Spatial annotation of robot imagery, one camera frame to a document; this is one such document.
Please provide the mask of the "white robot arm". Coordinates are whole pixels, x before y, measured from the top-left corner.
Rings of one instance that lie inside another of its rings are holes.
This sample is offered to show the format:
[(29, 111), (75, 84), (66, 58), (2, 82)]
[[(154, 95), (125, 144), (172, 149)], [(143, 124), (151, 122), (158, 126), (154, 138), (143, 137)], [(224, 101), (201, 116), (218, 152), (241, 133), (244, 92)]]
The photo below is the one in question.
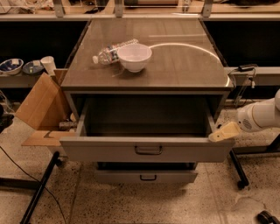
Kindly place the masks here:
[(238, 108), (234, 121), (222, 125), (208, 136), (212, 142), (219, 142), (238, 136), (242, 131), (257, 132), (280, 127), (280, 89), (275, 97), (251, 103)]

